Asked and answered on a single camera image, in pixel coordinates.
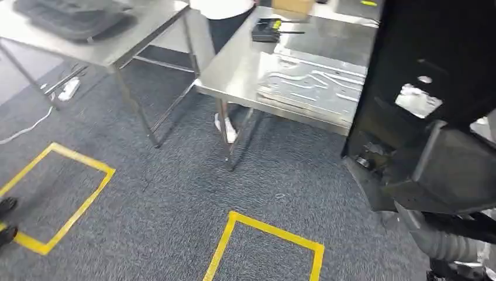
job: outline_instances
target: person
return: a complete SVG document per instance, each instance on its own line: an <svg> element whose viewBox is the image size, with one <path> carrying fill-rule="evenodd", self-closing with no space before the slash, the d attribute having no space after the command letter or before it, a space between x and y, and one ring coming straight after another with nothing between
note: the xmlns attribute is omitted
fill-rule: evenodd
<svg viewBox="0 0 496 281"><path fill-rule="evenodd" d="M256 2L254 0L190 0L191 8L199 10L208 19L216 55L253 12ZM222 106L227 112L227 104ZM237 132L228 116L226 116L225 121L228 142L233 143L237 137ZM214 124L220 131L221 122L218 113L214 116Z"/></svg>
<svg viewBox="0 0 496 281"><path fill-rule="evenodd" d="M7 215L17 206L17 199L14 197L6 197L0 201L0 218ZM17 227L7 226L0 231L0 246L12 242L14 237L17 235Z"/></svg>

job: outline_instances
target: cardboard box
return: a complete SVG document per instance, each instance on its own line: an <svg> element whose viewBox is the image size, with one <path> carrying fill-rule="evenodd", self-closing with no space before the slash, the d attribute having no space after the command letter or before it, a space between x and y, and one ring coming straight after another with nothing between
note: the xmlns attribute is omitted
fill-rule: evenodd
<svg viewBox="0 0 496 281"><path fill-rule="evenodd" d="M272 0L272 8L308 15L315 0Z"/></svg>

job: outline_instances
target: metal plate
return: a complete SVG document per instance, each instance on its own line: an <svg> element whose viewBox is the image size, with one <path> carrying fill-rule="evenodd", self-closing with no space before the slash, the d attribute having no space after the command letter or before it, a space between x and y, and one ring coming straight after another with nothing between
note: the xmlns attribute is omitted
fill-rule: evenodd
<svg viewBox="0 0 496 281"><path fill-rule="evenodd" d="M258 87L262 97L350 126L365 67L287 49L276 50L274 56L275 66Z"/></svg>

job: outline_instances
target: white shirt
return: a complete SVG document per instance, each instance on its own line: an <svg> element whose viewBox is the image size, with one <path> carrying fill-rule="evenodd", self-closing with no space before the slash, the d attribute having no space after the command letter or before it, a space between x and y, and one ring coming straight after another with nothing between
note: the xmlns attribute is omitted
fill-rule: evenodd
<svg viewBox="0 0 496 281"><path fill-rule="evenodd" d="M253 7L253 0L190 0L192 9L209 19L227 19L241 15Z"/></svg>

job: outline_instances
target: black machine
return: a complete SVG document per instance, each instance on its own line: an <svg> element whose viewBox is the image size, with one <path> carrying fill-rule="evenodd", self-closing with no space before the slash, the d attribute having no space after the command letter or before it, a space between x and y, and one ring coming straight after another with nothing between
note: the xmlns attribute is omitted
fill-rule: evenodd
<svg viewBox="0 0 496 281"><path fill-rule="evenodd" d="M259 19L252 30L252 41L277 43L281 34L303 34L302 31L280 31L281 25L284 23L300 23L299 21L281 20L278 18Z"/></svg>
<svg viewBox="0 0 496 281"><path fill-rule="evenodd" d="M342 152L370 208L430 257L428 280L496 280L476 247L496 244L494 19L494 0L385 1Z"/></svg>
<svg viewBox="0 0 496 281"><path fill-rule="evenodd" d="M119 23L130 7L109 0L16 0L14 9L63 38L87 40Z"/></svg>

